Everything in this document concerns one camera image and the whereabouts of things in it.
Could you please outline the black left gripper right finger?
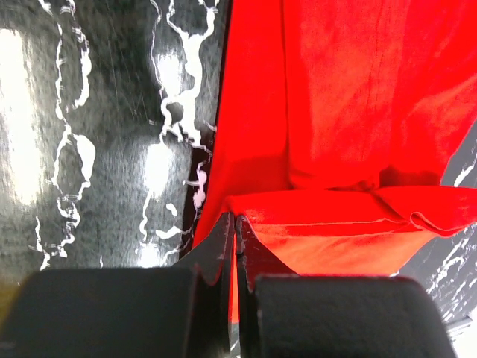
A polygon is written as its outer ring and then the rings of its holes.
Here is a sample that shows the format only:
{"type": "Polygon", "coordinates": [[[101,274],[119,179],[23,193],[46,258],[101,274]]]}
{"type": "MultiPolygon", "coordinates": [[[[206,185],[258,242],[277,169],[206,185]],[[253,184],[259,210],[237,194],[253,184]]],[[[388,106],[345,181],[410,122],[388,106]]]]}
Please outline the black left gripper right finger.
{"type": "Polygon", "coordinates": [[[432,299],[406,277],[301,276],[236,219],[243,357],[453,357],[432,299]]]}

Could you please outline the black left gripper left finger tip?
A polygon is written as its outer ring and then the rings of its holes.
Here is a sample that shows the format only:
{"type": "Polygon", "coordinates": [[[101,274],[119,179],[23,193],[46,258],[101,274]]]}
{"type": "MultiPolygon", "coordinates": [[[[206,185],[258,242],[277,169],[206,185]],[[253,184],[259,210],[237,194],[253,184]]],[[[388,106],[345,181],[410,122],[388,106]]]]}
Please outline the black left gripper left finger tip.
{"type": "Polygon", "coordinates": [[[1,325],[3,357],[228,357],[234,218],[167,268],[30,276],[1,325]]]}

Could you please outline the red t-shirt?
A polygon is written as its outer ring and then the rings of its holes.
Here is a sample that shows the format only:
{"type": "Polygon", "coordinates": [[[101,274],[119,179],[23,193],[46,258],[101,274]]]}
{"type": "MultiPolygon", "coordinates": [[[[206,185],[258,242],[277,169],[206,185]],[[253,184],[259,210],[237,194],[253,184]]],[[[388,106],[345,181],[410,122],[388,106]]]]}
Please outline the red t-shirt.
{"type": "Polygon", "coordinates": [[[390,275],[476,222],[474,1],[235,1],[193,243],[225,212],[299,274],[390,275]]]}

